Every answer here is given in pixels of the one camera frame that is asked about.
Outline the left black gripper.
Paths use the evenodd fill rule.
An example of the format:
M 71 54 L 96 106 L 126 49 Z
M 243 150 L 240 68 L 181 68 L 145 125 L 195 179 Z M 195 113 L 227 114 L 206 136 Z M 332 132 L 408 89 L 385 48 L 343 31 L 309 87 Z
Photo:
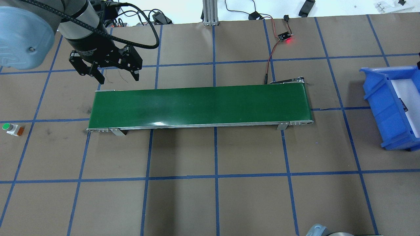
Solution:
M 79 75 L 94 77 L 103 85 L 105 78 L 98 68 L 117 67 L 130 71 L 134 80 L 139 81 L 143 59 L 134 46 L 126 44 L 118 48 L 113 40 L 97 33 L 67 41 L 73 48 L 69 62 Z

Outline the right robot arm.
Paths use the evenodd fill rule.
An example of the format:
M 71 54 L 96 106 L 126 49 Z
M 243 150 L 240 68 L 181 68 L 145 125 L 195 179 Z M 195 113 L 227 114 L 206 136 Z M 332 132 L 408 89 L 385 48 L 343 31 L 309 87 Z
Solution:
M 349 232 L 342 232 L 342 231 L 331 231 L 329 228 L 322 224 L 314 224 L 305 236 L 382 236 L 382 235 L 369 235 L 369 234 L 361 234 L 355 235 Z

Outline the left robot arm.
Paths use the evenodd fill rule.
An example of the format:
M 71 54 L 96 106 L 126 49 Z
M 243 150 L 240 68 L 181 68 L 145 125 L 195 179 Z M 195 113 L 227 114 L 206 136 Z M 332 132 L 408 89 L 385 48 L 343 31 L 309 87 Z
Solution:
M 132 45 L 118 48 L 88 0 L 2 0 L 1 66 L 17 70 L 39 67 L 56 32 L 72 46 L 69 62 L 81 76 L 101 85 L 100 68 L 116 67 L 139 81 L 143 60 Z

